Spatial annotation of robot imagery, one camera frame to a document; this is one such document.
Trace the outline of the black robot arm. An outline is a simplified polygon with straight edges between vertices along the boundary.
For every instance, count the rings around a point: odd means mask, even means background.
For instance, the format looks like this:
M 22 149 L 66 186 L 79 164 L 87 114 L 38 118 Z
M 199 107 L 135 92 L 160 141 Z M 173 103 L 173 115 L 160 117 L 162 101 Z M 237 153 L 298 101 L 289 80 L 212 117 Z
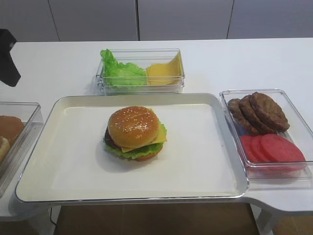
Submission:
M 10 54 L 16 42 L 8 29 L 0 29 L 0 80 L 10 87 L 15 87 L 21 78 Z

